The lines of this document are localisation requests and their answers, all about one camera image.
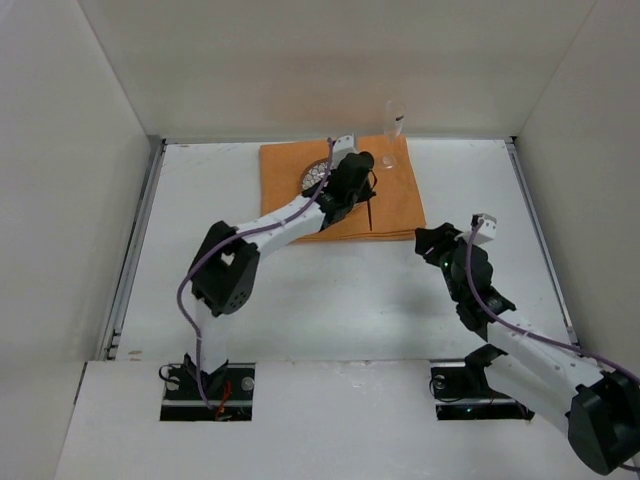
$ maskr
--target white wall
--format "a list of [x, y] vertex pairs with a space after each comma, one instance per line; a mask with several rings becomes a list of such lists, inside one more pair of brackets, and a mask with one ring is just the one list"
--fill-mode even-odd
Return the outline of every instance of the white wall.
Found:
[[640, 373], [640, 2], [600, 0], [517, 142], [584, 343]]
[[1, 0], [3, 480], [55, 473], [148, 154], [76, 1]]
[[148, 133], [517, 134], [593, 0], [80, 0]]

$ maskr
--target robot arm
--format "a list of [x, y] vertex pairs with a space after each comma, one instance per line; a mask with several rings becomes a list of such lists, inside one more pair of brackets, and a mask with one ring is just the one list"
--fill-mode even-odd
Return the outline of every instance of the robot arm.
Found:
[[[375, 195], [369, 183], [373, 157], [357, 152], [354, 135], [333, 143], [330, 161], [326, 184], [310, 187], [288, 205], [252, 222], [230, 226], [221, 221], [209, 229], [190, 267], [196, 270], [191, 276], [191, 293], [196, 298], [194, 321], [206, 335], [201, 333], [199, 339], [202, 352], [191, 350], [183, 364], [195, 379], [196, 359], [200, 357], [205, 392], [218, 390], [226, 371], [230, 319], [221, 316], [234, 313], [249, 300], [259, 262], [292, 241], [339, 222], [357, 203], [368, 202]], [[211, 255], [216, 247], [219, 251]]]
[[[494, 238], [496, 221], [476, 215], [472, 227], [477, 230], [474, 243], [484, 243]], [[618, 370], [606, 372], [574, 352], [533, 338], [542, 335], [491, 286], [493, 267], [487, 253], [472, 245], [473, 284], [504, 323], [489, 316], [468, 283], [470, 237], [471, 232], [447, 223], [434, 230], [417, 229], [416, 253], [441, 269], [460, 320], [487, 342], [465, 359], [475, 382], [542, 415], [567, 436], [587, 466], [602, 475], [610, 473], [640, 452], [638, 385]]]

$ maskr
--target clear glass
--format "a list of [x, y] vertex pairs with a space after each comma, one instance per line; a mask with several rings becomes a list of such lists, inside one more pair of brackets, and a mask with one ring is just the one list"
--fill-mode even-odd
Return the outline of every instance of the clear glass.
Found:
[[396, 164], [396, 158], [393, 155], [393, 144], [402, 131], [404, 123], [404, 103], [397, 100], [389, 100], [384, 109], [384, 135], [389, 142], [388, 151], [379, 161], [382, 169], [393, 168]]

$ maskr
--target orange cloth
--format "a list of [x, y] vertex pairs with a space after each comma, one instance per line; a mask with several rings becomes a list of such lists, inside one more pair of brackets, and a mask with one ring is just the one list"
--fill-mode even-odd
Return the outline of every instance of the orange cloth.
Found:
[[[358, 138], [357, 148], [359, 151], [370, 152], [378, 159], [388, 151], [388, 142], [382, 135], [361, 137]], [[262, 145], [262, 215], [285, 206], [299, 195], [303, 174], [311, 164], [326, 158], [327, 154], [325, 140]], [[300, 241], [412, 239], [414, 230], [424, 227], [426, 221], [404, 135], [394, 142], [393, 154], [396, 164], [392, 169], [380, 169], [377, 165], [374, 167], [378, 184], [375, 188], [376, 196], [371, 199], [373, 230], [369, 230], [367, 205], [361, 203], [341, 222], [322, 232], [307, 235]]]

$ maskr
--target folded towel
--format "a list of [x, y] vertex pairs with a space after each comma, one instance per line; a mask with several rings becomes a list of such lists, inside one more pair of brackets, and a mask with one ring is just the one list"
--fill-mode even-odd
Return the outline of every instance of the folded towel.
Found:
[[[389, 149], [382, 136], [358, 138], [358, 150], [370, 152], [378, 159]], [[325, 140], [262, 145], [260, 167], [262, 183], [262, 215], [285, 206], [302, 191], [302, 179], [313, 165], [326, 160]], [[327, 242], [335, 240], [406, 240], [412, 239], [417, 227], [426, 221], [416, 184], [407, 141], [400, 136], [393, 145], [396, 164], [389, 170], [374, 167], [378, 177], [371, 199], [373, 229], [369, 229], [366, 203], [358, 204], [341, 222], [326, 230], [307, 235], [299, 241]]]

